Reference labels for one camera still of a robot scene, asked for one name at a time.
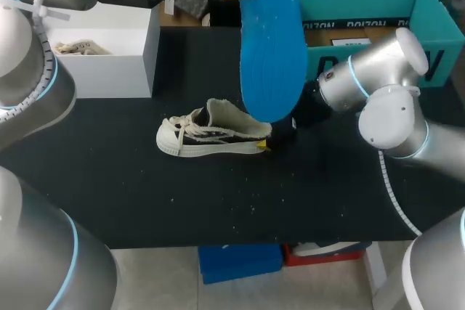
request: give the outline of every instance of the teal cardboard box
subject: teal cardboard box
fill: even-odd
[[[464,45],[464,35],[439,0],[300,0],[304,30],[409,27],[423,46],[429,72],[420,87],[443,86]],[[366,45],[307,47],[307,77],[342,62]]]

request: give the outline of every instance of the shoelace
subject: shoelace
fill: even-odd
[[[169,120],[163,120],[163,124],[171,129],[172,131],[178,131],[178,150],[181,150],[182,144],[184,142],[184,134],[189,134],[191,136],[201,136],[207,134],[202,128],[194,123],[192,120],[192,115],[184,115],[184,116],[173,116]]]

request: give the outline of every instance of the white cable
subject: white cable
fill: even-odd
[[[32,18],[34,23],[34,30],[39,36],[42,50],[44,51],[44,72],[42,73],[39,83],[34,91],[32,91],[29,96],[27,96],[19,105],[3,114],[0,118],[0,123],[13,118],[16,115],[22,113],[24,110],[28,109],[29,106],[31,106],[39,98],[41,93],[45,91],[52,79],[54,55],[52,48],[50,47],[49,39],[45,34],[44,25],[42,24],[42,17],[46,17],[47,15],[47,8],[42,6],[43,3],[44,0],[34,0],[33,6],[36,8],[36,11],[33,13]]]
[[[389,181],[389,177],[387,175],[386,164],[384,163],[384,154],[381,150],[378,151],[379,154],[379,164],[381,165],[381,172],[383,173],[384,184],[386,185],[387,193],[389,194],[389,198],[391,199],[392,204],[394,205],[395,210],[399,214],[400,218],[404,221],[405,224],[410,228],[410,230],[416,235],[420,236],[421,231],[418,230],[415,225],[411,222],[411,220],[405,215],[404,211],[400,207],[397,199],[395,198],[394,191],[392,190],[391,183]]]

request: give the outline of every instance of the tiled floor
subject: tiled floor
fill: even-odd
[[[371,310],[362,261],[284,268],[204,285],[197,248],[113,251],[124,281],[119,310]]]

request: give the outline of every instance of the white label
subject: white label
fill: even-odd
[[[165,14],[174,16],[174,0],[165,0]]]
[[[351,45],[363,45],[371,44],[370,39],[368,38],[357,38],[357,39],[334,39],[334,46],[351,46]]]

